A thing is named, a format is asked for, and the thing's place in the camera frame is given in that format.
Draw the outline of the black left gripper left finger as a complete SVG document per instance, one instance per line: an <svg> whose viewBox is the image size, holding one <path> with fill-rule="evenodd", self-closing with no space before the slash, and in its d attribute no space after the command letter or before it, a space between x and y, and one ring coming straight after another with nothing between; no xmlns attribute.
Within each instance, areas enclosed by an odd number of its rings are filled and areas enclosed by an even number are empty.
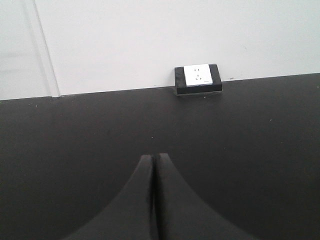
<svg viewBox="0 0 320 240"><path fill-rule="evenodd" d="M150 240L154 165L142 155L128 182L97 216L66 240Z"/></svg>

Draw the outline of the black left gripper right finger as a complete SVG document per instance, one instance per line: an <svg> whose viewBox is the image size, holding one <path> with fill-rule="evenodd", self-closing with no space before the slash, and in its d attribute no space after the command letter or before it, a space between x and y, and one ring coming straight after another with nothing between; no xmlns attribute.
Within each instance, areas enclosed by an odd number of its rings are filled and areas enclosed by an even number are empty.
<svg viewBox="0 0 320 240"><path fill-rule="evenodd" d="M154 160L155 212L161 240L253 240L208 206L187 184L167 153Z"/></svg>

